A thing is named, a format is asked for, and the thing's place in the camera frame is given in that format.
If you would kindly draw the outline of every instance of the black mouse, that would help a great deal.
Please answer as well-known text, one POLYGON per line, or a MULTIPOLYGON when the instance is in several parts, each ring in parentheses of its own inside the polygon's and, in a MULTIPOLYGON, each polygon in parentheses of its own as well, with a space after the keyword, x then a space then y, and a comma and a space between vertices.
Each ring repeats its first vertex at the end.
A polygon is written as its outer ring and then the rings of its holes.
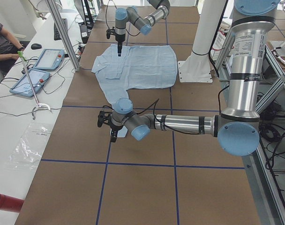
POLYGON ((31 49, 40 49, 41 48, 41 44, 38 44, 38 43, 34 43, 31 45, 31 49))

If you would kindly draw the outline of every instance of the folded cloth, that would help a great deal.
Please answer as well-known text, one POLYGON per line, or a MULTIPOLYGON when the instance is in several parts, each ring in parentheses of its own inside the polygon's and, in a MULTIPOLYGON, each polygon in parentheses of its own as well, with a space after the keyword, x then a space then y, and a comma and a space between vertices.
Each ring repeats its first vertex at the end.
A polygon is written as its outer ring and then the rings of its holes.
POLYGON ((178 73, 175 52, 169 45, 124 46, 121 57, 117 45, 111 45, 96 57, 92 72, 107 101, 114 104, 129 98, 127 90, 168 88, 178 73))

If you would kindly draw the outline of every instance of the white table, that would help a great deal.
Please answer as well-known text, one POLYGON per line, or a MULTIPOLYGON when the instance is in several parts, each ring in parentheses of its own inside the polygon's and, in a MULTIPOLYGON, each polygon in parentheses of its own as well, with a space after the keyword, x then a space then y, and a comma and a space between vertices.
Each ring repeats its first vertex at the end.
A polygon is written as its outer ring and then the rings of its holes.
MULTIPOLYGON (((62 18, 67 18, 67 26, 70 28, 68 30, 68 34, 72 45, 77 44, 78 41, 81 42, 79 26, 77 23, 75 23, 76 15, 76 13, 61 14, 62 18)), ((29 59, 32 56, 39 56, 44 48, 65 49, 61 40, 54 41, 53 39, 53 23, 52 16, 49 16, 42 28, 37 32, 35 37, 29 43, 28 47, 25 49, 25 58, 29 59), (33 43, 39 43, 43 48, 39 50, 32 50, 30 46, 33 43)), ((22 69, 23 65, 20 63, 14 66, 6 77, 21 78, 22 69)), ((70 61, 60 71, 60 74, 66 79, 61 88, 50 95, 45 94, 43 90, 41 90, 37 95, 41 103, 46 103, 51 108, 61 108, 62 101, 66 96, 68 88, 71 84, 74 70, 70 61)), ((59 87, 62 80, 63 78, 56 74, 48 82, 46 82, 44 89, 47 92, 50 92, 59 87)), ((15 82, 4 80, 3 83, 9 87, 12 87, 15 82)), ((10 94, 9 88, 0 84, 0 96, 10 94)), ((20 96, 0 98, 0 111, 6 113, 22 114, 31 112, 35 105, 36 102, 33 97, 31 99, 20 96)), ((59 112, 59 110, 53 110, 52 112, 36 112, 36 120, 32 119, 31 114, 14 117, 0 113, 0 193, 25 199, 35 172, 9 170, 5 168, 5 162, 8 161, 8 156, 13 152, 20 137, 23 135, 25 129, 30 123, 47 123, 54 126, 59 112)), ((0 225, 13 225, 17 219, 17 216, 18 213, 0 210, 0 225)))

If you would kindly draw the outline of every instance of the plastic bag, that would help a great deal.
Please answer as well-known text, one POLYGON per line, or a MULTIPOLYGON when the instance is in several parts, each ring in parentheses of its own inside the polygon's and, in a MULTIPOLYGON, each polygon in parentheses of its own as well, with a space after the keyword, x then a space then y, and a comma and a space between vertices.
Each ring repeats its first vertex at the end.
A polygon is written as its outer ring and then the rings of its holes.
POLYGON ((5 167, 13 170, 36 171, 52 129, 52 124, 29 124, 9 156, 5 167))

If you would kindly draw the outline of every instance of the red cylinder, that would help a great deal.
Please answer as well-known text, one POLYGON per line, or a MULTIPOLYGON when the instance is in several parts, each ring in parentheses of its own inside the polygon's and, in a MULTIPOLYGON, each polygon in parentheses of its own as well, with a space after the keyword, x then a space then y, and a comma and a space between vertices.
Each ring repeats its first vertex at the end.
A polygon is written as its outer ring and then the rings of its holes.
POLYGON ((24 200, 0 194, 0 210, 20 212, 24 200))

